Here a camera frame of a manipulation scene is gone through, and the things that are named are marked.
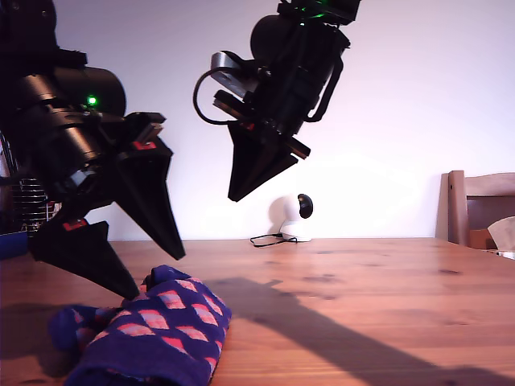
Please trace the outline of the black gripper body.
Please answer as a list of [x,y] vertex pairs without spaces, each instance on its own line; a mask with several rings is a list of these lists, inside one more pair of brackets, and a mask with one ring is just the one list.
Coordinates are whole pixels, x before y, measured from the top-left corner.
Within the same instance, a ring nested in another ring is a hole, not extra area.
[[311,150],[295,135],[304,123],[320,121],[327,111],[336,87],[336,73],[312,80],[307,72],[299,72],[291,82],[271,80],[230,87],[215,94],[215,106],[235,118],[255,141],[269,148],[287,150],[299,158]]
[[115,202],[115,158],[133,142],[159,138],[160,114],[75,116],[47,141],[47,193],[61,220],[83,219]]

